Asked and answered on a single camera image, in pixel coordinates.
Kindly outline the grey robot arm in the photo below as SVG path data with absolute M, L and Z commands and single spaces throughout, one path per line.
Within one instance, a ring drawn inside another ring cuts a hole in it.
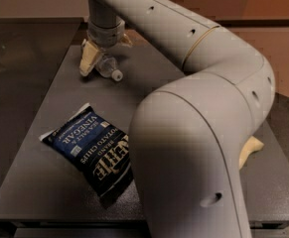
M 184 73 L 150 93 L 129 126 L 131 167 L 152 238 L 252 238 L 239 156 L 275 96 L 269 61 L 169 0 L 89 0 Z

